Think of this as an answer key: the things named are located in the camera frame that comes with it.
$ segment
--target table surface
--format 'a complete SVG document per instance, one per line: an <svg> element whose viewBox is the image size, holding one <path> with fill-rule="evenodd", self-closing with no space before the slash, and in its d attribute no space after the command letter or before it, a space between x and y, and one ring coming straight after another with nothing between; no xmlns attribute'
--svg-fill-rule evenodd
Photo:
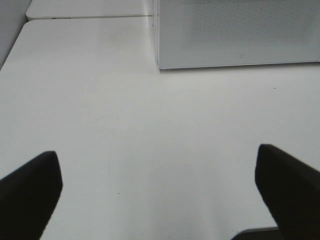
<svg viewBox="0 0 320 240"><path fill-rule="evenodd" d="M32 0L26 16L35 19L149 16L153 0Z"/></svg>
<svg viewBox="0 0 320 240"><path fill-rule="evenodd" d="M0 71L0 178L59 157L43 240L228 240L275 226L259 144L320 169L318 64L159 71L150 21L34 20Z"/></svg>

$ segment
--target white desk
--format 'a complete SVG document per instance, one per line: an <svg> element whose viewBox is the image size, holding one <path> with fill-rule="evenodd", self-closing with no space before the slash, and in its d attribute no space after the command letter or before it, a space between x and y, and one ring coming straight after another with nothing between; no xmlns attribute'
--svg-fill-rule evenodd
<svg viewBox="0 0 320 240"><path fill-rule="evenodd" d="M35 19L85 19L138 17L152 14L153 0L32 0L26 17Z"/></svg>
<svg viewBox="0 0 320 240"><path fill-rule="evenodd" d="M148 20L31 21L0 71L0 177L59 156L43 240L228 240L275 225L260 143L320 169L319 65L159 72Z"/></svg>

